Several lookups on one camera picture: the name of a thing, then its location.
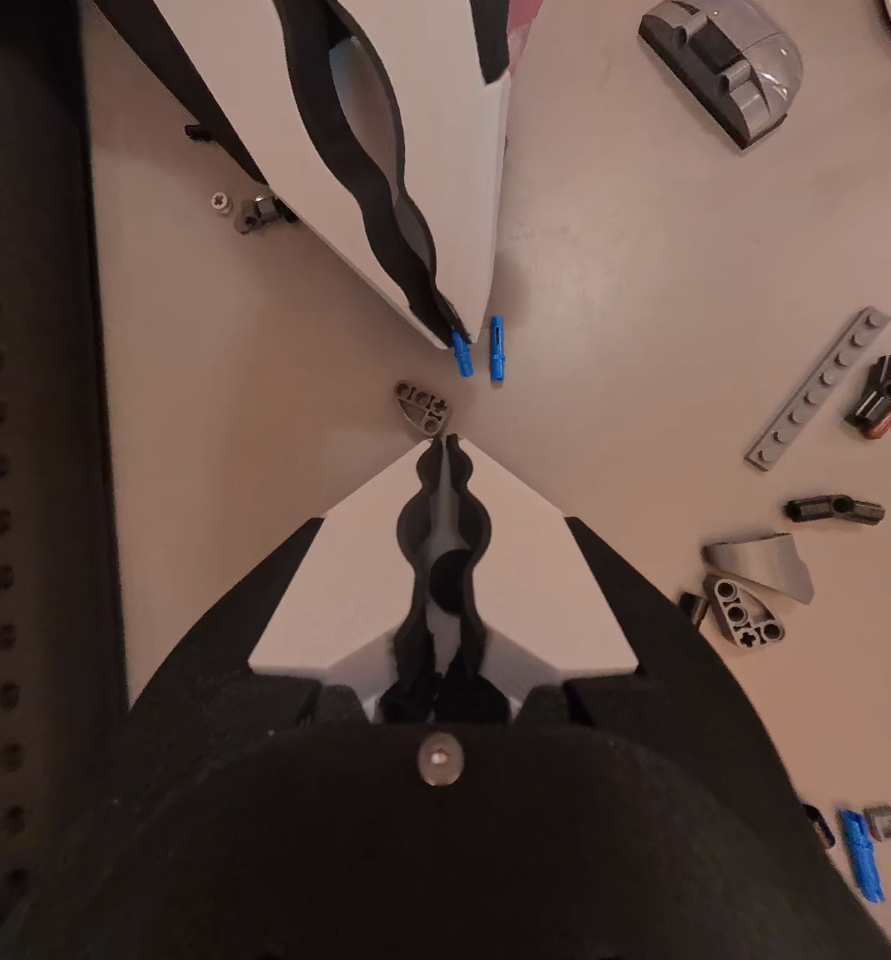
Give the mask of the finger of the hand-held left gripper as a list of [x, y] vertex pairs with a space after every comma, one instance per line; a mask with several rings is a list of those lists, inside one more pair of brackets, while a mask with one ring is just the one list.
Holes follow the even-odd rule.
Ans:
[[389, 178], [343, 111], [325, 3], [155, 5], [271, 191], [428, 342], [450, 350], [457, 320], [437, 302]]
[[332, 2], [348, 31], [336, 71], [344, 118], [391, 194], [392, 223], [447, 331], [390, 274], [343, 259], [435, 343], [476, 343], [496, 263], [513, 56], [509, 2]]

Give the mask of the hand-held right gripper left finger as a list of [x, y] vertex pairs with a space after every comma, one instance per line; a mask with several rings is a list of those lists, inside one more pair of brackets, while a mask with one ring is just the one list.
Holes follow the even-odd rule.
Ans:
[[330, 509], [248, 658], [254, 674], [378, 702], [437, 675], [429, 540], [445, 449], [419, 443]]

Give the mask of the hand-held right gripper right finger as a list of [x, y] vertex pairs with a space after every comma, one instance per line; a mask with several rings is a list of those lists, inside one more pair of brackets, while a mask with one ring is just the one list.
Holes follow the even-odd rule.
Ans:
[[565, 515], [466, 438], [449, 436], [460, 663], [512, 714], [539, 688], [631, 677], [639, 659]]

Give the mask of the grey and black lego joint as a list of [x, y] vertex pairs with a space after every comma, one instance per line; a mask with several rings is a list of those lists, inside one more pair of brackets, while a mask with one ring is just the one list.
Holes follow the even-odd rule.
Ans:
[[242, 200], [234, 228], [238, 234], [248, 235], [279, 222], [293, 225], [299, 222], [299, 217], [276, 195], [262, 194]]

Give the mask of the grey lego technic beam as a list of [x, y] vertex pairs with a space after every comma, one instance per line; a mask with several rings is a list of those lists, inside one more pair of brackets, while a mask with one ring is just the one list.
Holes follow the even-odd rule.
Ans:
[[722, 635], [735, 647], [752, 651], [786, 638], [786, 628], [780, 619], [738, 581], [710, 573], [704, 579], [703, 588]]

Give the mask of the grey triangular lego liftarm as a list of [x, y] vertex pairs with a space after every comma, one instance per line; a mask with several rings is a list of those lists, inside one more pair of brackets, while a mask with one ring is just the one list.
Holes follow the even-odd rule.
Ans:
[[393, 387], [395, 403], [407, 423], [426, 439], [440, 436], [452, 414], [451, 404], [408, 380]]

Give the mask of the grey curved lego panel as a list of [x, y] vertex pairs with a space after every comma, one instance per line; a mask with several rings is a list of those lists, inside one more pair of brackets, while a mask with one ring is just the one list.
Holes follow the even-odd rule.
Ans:
[[702, 547], [702, 555], [714, 570], [782, 594], [801, 605], [812, 604], [812, 574], [801, 559], [792, 534], [709, 543]]

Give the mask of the grey lego canopy assembly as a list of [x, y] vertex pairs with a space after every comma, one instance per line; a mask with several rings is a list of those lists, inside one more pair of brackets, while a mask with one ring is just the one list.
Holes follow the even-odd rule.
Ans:
[[786, 121], [802, 85], [798, 46], [755, 2], [660, 2], [638, 35], [740, 150]]

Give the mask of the black lego axle connector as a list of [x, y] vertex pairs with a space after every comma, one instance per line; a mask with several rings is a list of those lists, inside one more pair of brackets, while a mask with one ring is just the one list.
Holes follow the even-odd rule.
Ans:
[[842, 521], [876, 526], [882, 523], [886, 510], [882, 504], [859, 500], [844, 494], [818, 495], [787, 501], [783, 513], [790, 522], [809, 523]]

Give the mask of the light grey lego plate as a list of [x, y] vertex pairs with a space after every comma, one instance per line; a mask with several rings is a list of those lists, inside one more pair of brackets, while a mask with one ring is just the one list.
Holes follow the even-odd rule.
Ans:
[[744, 453], [745, 463], [759, 472], [771, 472], [890, 324], [891, 315], [879, 308], [860, 309], [766, 423]]

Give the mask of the black and blue lego pin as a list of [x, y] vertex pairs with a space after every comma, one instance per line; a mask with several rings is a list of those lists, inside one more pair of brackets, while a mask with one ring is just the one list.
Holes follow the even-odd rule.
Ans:
[[823, 848], [827, 851], [833, 849], [836, 846], [836, 834], [830, 827], [823, 812], [817, 806], [806, 801], [801, 801], [800, 805], [812, 825], [815, 834], [817, 834], [822, 842]]

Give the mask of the black and red lego connector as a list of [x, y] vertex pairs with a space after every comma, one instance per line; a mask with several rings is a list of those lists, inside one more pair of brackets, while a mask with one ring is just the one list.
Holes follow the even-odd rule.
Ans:
[[844, 420], [868, 441], [880, 440], [891, 430], [891, 354], [880, 356], [870, 366]]

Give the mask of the long blue lego pin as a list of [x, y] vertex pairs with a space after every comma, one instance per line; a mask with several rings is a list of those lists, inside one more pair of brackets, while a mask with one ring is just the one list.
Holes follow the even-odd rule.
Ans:
[[856, 886], [863, 899], [873, 905], [885, 903], [882, 879], [868, 822], [858, 811], [839, 808], [837, 816]]

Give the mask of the black perforated board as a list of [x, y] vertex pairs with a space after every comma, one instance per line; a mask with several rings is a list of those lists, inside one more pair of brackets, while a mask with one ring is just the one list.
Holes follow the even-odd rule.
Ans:
[[0, 1], [0, 927], [126, 710], [79, 2]]

